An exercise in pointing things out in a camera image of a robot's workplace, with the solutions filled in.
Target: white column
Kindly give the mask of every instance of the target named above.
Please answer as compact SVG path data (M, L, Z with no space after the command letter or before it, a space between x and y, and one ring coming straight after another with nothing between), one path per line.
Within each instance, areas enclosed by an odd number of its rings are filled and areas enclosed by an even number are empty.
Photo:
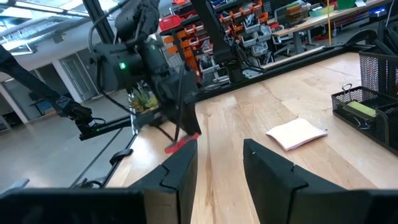
M10 104L11 108L14 110L14 112L18 115L19 119L26 124L29 122L29 119L27 116L24 114L24 112L19 108L18 104L12 99L11 95L8 93L8 91L5 89L4 85L0 83L0 93L3 95L4 99Z
M72 80L70 80L70 77L67 74L67 71L63 68L61 62L59 60L54 60L52 62L52 65L58 72L58 75L62 79L63 83L67 87L69 93L71 94L73 100L75 100L77 103L83 102L83 99L81 98L79 92L75 88L74 84L72 83Z

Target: red clothespin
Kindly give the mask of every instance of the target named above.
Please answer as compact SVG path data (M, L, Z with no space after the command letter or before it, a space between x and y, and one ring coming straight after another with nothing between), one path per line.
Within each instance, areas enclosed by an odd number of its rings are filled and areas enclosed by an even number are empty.
M181 149L187 142L189 142L192 139L198 139L199 134L195 133L193 136L185 136L181 138L178 142L172 144L171 146L168 146L164 149L164 152L166 153L175 153L179 149Z

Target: wooden tabletop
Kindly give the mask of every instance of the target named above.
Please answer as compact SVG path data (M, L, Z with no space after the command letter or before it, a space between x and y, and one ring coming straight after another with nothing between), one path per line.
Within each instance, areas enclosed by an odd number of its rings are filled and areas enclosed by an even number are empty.
M192 223L259 223L244 177L246 138L347 189L398 189L398 157L332 114L331 94L360 82L359 56L347 53L199 102L203 134ZM297 117L328 136L285 152L266 131ZM164 126L173 133L174 125ZM146 175L168 157L167 144L145 127L108 187L127 187Z
M335 19L339 19L341 17L349 16L349 15L356 14L359 12L363 12L365 10L368 10L370 7L375 7L377 5L385 4L387 2L389 2L389 0L367 0L365 6L354 7L354 8L345 9L345 10L335 10L335 11L331 12L330 19L335 20ZM328 15L309 17L305 22L303 22L295 27L274 32L274 33L272 33L272 35L281 37L281 36L285 36L285 35L288 35L288 34L291 34L294 32L304 31L309 28L324 24L326 22L328 22Z

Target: gray floor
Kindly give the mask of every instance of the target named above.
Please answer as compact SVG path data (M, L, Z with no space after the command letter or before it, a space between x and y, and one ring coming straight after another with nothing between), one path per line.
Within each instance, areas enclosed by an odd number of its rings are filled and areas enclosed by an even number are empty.
M112 97L127 105L125 92ZM93 109L93 116L106 120L126 115L104 98L86 105ZM51 116L0 133L0 192L23 178L30 179L29 187L69 187L116 132L80 141L73 121ZM124 128L84 177L105 176L111 168L109 159L131 137L131 128Z

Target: green led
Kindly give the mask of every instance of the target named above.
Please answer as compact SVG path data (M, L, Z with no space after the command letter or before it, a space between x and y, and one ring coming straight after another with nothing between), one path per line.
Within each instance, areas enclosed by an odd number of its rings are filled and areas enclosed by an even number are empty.
M124 62L119 63L119 66L120 66L120 69L125 69L127 67L126 63L124 63Z

